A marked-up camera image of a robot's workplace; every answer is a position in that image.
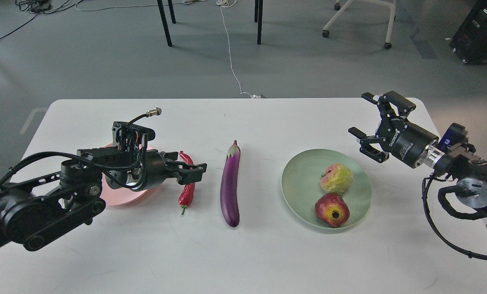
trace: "pink plate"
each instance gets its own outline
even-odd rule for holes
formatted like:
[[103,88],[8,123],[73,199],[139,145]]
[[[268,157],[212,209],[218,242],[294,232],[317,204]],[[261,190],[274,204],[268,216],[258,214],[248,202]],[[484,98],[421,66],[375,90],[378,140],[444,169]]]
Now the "pink plate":
[[152,189],[135,192],[127,188],[111,189],[105,180],[105,175],[102,175],[102,195],[101,199],[104,199],[108,206],[123,205],[135,201],[142,197],[145,193],[152,192]]

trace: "chair leg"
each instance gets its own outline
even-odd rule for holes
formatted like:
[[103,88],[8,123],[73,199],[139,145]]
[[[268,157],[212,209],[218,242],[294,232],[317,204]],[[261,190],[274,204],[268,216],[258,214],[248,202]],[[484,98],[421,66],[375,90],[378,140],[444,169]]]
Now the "chair leg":
[[162,0],[157,0],[158,10],[160,11],[160,17],[162,18],[163,31],[165,32],[165,39],[167,39],[167,46],[172,47],[171,35],[169,34],[169,27],[167,26],[167,19],[165,18],[165,11],[163,11]]
[[392,37],[392,28],[394,27],[394,18],[396,16],[397,0],[394,0],[394,2],[387,2],[382,0],[361,0],[361,1],[387,6],[390,9],[389,28],[387,28],[387,37],[385,38],[385,49],[390,49],[392,47],[390,43],[390,39]]
[[258,45],[262,43],[263,0],[258,0]]
[[340,15],[346,11],[346,9],[350,6],[350,4],[352,4],[352,2],[354,2],[354,0],[348,0],[344,5],[343,7],[331,18],[331,20],[329,20],[329,22],[327,22],[327,24],[323,27],[323,32],[327,32],[328,33],[328,30],[329,28],[331,27],[331,25],[336,22],[336,19],[338,17],[340,17]]
[[258,5],[260,0],[254,0],[254,22],[258,22]]
[[174,7],[172,0],[167,0],[167,4],[169,4],[169,12],[171,13],[171,22],[176,24],[176,18],[174,17]]

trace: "black chair leg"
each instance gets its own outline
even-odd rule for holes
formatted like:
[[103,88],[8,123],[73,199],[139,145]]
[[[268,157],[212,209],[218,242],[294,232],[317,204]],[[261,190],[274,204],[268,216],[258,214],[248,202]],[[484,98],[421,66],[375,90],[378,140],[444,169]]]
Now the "black chair leg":
[[165,11],[163,11],[162,0],[157,0],[158,10],[160,11],[160,16],[162,18],[163,31],[165,32],[165,39],[167,39],[167,46],[172,47],[171,35],[169,34],[169,27],[167,26],[167,19],[165,18]]
[[254,1],[254,22],[258,22],[258,5],[260,0]]
[[262,43],[263,0],[258,0],[258,45]]
[[167,3],[169,4],[169,12],[171,13],[171,22],[173,22],[173,24],[176,24],[176,18],[174,17],[173,2],[171,0],[167,0]]

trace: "white chair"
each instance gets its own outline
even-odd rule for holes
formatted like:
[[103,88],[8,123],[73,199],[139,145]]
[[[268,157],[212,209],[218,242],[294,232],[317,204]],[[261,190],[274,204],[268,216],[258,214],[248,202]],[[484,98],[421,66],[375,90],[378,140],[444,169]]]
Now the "white chair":
[[[392,35],[392,27],[394,26],[394,18],[396,16],[396,3],[398,0],[393,0],[393,3],[383,1],[383,0],[361,0],[363,2],[370,2],[382,6],[387,6],[390,9],[390,18],[389,18],[389,28],[387,30],[387,38],[385,39],[385,49],[392,48],[392,44],[390,43],[390,37]],[[329,37],[329,27],[336,21],[336,19],[344,12],[346,9],[352,4],[354,0],[348,0],[343,7],[340,5],[340,0],[336,0],[336,4],[334,5],[334,9],[338,12],[334,15],[329,22],[323,27],[323,37]]]

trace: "purple eggplant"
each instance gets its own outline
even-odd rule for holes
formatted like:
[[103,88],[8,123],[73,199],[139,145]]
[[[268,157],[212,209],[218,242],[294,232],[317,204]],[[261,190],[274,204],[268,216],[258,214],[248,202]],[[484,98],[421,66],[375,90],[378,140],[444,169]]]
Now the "purple eggplant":
[[238,210],[238,199],[236,197],[239,167],[240,147],[238,147],[238,143],[234,140],[234,144],[227,151],[220,188],[221,212],[223,218],[225,218],[225,221],[231,227],[237,227],[240,223],[240,210]]

